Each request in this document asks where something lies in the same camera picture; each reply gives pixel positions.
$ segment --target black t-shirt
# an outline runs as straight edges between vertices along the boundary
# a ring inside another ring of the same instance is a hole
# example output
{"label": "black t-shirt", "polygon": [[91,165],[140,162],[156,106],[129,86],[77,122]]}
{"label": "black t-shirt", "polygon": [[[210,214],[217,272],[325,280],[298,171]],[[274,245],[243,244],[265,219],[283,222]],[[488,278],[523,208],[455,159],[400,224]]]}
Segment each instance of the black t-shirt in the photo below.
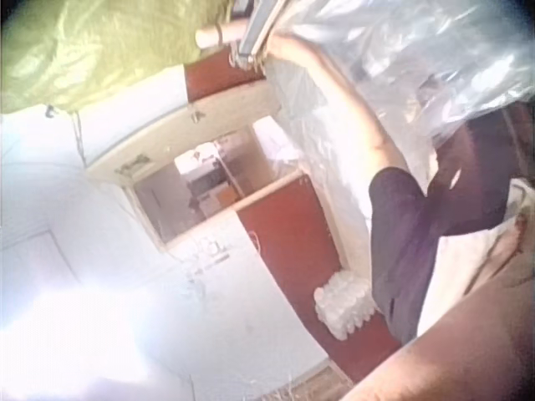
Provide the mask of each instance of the black t-shirt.
{"label": "black t-shirt", "polygon": [[402,343],[416,335],[441,231],[414,177],[387,168],[369,186],[373,296]]}

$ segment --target white wall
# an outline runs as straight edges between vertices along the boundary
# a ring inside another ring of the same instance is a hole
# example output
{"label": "white wall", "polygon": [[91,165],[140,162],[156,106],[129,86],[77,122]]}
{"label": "white wall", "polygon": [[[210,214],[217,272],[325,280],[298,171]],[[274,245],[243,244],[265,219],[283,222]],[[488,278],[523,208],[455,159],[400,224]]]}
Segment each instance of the white wall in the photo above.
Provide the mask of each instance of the white wall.
{"label": "white wall", "polygon": [[[177,82],[175,75],[166,79]],[[127,135],[131,127],[124,127],[132,119],[145,124],[184,104],[185,90],[178,94],[173,87],[166,97],[165,88],[172,84],[159,82],[150,85],[146,94],[151,96],[125,96],[101,111],[95,106],[91,113],[81,113],[86,156],[94,158]],[[157,101],[154,87],[160,88]],[[131,99],[135,106],[125,105]],[[150,112],[138,119],[131,110]],[[198,252],[205,240],[196,238],[172,255],[159,253],[122,190],[87,180],[69,118],[46,119],[43,114],[44,107],[36,107],[3,116],[3,244],[50,230],[64,260],[84,285],[146,289],[153,302],[148,312],[140,313],[138,333],[155,366],[169,374],[166,384],[154,382],[169,388],[167,399],[190,399],[189,390],[184,389],[189,374],[197,400],[257,397],[326,358],[261,260],[252,269],[235,252],[237,259],[225,270],[197,277],[196,268],[206,266]],[[224,226],[237,229],[241,225]],[[243,255],[256,255],[247,233],[234,233],[237,243],[250,246]],[[4,257],[6,262],[12,267],[17,264]],[[184,386],[170,384],[170,378],[178,377]],[[100,395],[107,388],[132,401],[166,398],[147,388],[131,391],[110,383],[103,386]]]}

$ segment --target cabinet door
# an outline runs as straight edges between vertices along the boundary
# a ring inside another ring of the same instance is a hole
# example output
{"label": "cabinet door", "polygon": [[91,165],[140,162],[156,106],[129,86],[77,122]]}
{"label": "cabinet door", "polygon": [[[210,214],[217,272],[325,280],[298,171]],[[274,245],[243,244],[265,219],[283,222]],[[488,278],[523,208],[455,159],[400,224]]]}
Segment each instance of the cabinet door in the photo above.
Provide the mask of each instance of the cabinet door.
{"label": "cabinet door", "polygon": [[87,169],[91,178],[132,186],[178,155],[278,111],[262,79],[199,99],[169,113],[117,144]]}

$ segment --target brown surface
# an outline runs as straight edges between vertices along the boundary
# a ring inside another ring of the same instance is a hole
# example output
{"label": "brown surface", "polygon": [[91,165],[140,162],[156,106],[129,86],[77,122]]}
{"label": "brown surface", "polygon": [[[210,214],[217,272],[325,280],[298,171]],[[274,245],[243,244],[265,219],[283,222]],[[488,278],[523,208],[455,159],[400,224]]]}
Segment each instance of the brown surface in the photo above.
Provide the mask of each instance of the brown surface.
{"label": "brown surface", "polygon": [[262,73],[231,67],[228,63],[228,55],[229,48],[224,48],[221,52],[184,67],[189,102],[241,84],[264,79]]}
{"label": "brown surface", "polygon": [[312,336],[354,382],[389,357],[399,344],[376,315],[347,341],[318,320],[313,292],[339,269],[339,257],[310,179],[303,176],[238,212],[254,231],[262,258]]}

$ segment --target clear plastic sheet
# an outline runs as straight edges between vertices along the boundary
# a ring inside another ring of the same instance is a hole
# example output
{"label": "clear plastic sheet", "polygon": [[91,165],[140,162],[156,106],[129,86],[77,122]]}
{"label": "clear plastic sheet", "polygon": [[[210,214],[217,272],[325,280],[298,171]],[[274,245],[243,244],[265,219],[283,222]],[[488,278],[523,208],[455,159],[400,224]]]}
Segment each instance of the clear plastic sheet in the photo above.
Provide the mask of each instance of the clear plastic sheet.
{"label": "clear plastic sheet", "polygon": [[2,112],[72,112],[201,57],[230,0],[27,0],[2,26]]}
{"label": "clear plastic sheet", "polygon": [[[294,0],[274,30],[314,42],[333,58],[425,189],[433,146],[466,120],[535,93],[531,25],[513,4]],[[358,133],[337,118],[302,69],[273,62],[267,76],[283,104],[278,122],[303,151],[338,229],[347,232],[350,259],[368,266],[371,205],[369,182],[355,163]]]}

